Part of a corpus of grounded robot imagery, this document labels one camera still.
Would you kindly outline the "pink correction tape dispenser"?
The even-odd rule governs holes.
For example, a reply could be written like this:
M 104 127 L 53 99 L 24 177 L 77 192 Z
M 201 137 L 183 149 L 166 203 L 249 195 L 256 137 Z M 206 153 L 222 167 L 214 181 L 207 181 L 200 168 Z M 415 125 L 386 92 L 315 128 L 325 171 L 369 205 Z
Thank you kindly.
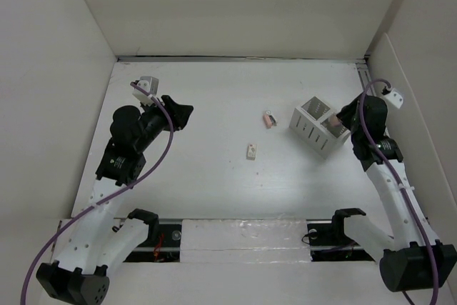
M 264 121 L 267 129 L 271 129 L 272 127 L 278 125 L 276 117 L 273 115 L 273 113 L 270 110 L 266 110 L 263 113 L 263 121 Z

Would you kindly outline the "white eraser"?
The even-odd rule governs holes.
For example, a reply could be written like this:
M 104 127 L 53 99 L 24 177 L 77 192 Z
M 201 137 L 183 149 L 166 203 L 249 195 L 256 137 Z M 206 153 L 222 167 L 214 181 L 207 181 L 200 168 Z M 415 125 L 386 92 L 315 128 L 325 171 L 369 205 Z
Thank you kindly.
M 246 150 L 246 159 L 249 161 L 254 161 L 256 159 L 257 154 L 257 145 L 256 144 L 249 144 Z

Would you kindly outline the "pink capped small bottle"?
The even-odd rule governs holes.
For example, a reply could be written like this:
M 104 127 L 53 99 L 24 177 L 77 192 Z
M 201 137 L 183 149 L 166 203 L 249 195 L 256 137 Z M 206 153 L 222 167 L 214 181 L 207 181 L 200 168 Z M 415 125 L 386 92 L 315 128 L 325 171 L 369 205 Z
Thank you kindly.
M 331 116 L 329 116 L 328 122 L 332 127 L 342 126 L 341 120 L 335 114 L 332 114 Z

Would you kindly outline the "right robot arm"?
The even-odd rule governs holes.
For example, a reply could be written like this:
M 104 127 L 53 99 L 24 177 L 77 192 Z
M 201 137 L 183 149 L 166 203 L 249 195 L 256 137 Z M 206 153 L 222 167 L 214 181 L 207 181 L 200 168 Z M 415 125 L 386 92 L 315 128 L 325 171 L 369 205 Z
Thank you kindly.
M 330 235 L 340 244 L 355 241 L 378 264 L 389 291 L 436 293 L 456 265 L 456 248 L 441 242 L 418 205 L 401 150 L 386 135 L 387 114 L 383 99 L 361 94 L 336 116 L 351 132 L 354 155 L 378 192 L 392 232 L 360 209 L 342 209 L 334 214 Z

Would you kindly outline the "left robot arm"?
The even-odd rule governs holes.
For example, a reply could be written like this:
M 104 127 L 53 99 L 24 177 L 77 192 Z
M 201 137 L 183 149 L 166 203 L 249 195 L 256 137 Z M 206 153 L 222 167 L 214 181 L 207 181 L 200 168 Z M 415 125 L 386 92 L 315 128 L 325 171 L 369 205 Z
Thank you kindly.
M 159 217 L 134 209 L 122 226 L 112 229 L 126 193 L 150 175 L 145 150 L 162 132 L 174 134 L 188 123 L 194 108 L 170 96 L 147 96 L 141 107 L 115 110 L 111 137 L 104 150 L 88 206 L 72 219 L 75 229 L 53 262 L 42 263 L 36 278 L 53 299 L 67 304 L 102 304 L 110 278 L 140 244 L 159 238 Z

